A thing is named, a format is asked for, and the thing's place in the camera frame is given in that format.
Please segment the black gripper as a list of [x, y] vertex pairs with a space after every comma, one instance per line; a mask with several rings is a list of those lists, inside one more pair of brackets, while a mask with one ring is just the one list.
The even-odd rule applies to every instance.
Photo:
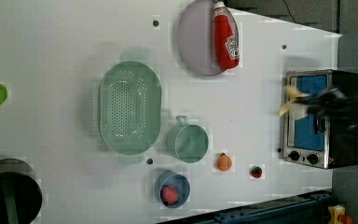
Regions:
[[358, 126], [358, 95], [346, 96], [340, 89], [332, 88], [302, 97], [301, 104], [317, 118], [339, 120], [348, 126]]

